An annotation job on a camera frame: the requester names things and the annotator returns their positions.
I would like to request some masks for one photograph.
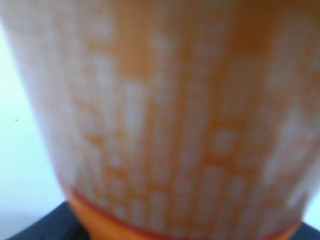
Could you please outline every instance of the black surface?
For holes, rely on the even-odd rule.
[[[90,238],[69,206],[63,203],[8,240],[90,240]],[[320,232],[303,224],[291,240],[320,240]]]

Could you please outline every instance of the cup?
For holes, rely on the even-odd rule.
[[[288,239],[320,177],[320,3],[0,0],[95,240]]]

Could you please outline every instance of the red line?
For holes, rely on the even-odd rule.
[[[86,199],[85,196],[83,196],[80,192],[78,192],[74,187],[70,187],[68,184],[66,184],[61,178],[59,178],[59,180],[63,183],[64,186],[68,187],[69,189],[71,189],[72,194],[79,199],[80,201],[84,202],[85,204],[87,204],[89,207],[91,207],[93,210],[97,211],[99,214],[101,214],[102,216],[104,216],[105,218],[107,218],[108,220],[119,224],[120,226],[127,228],[133,232],[137,232],[138,234],[144,235],[145,237],[149,237],[149,238],[154,238],[154,240],[187,240],[186,238],[172,238],[172,237],[168,237],[168,236],[163,236],[160,234],[156,234],[153,232],[150,232],[148,230],[133,226],[129,223],[123,222],[117,218],[115,218],[114,216],[112,216],[111,214],[107,213],[106,211],[104,211],[103,209],[101,209],[99,206],[97,206],[96,204],[94,204],[93,202],[89,201],[88,199]],[[291,227],[288,227],[287,230],[292,229],[293,226],[297,225],[299,221],[297,221],[295,224],[293,224]],[[266,240],[272,240],[273,238],[279,237],[281,236],[281,234],[284,234],[286,231],[281,231],[278,232],[276,234],[270,234],[269,236],[267,236],[265,239]]]

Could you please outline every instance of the orange cup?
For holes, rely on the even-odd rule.
[[[297,229],[320,180],[319,2],[0,0],[0,15],[94,240]]]

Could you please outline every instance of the white background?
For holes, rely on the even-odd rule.
[[[65,200],[0,26],[0,240]],[[320,194],[304,220],[320,229]]]

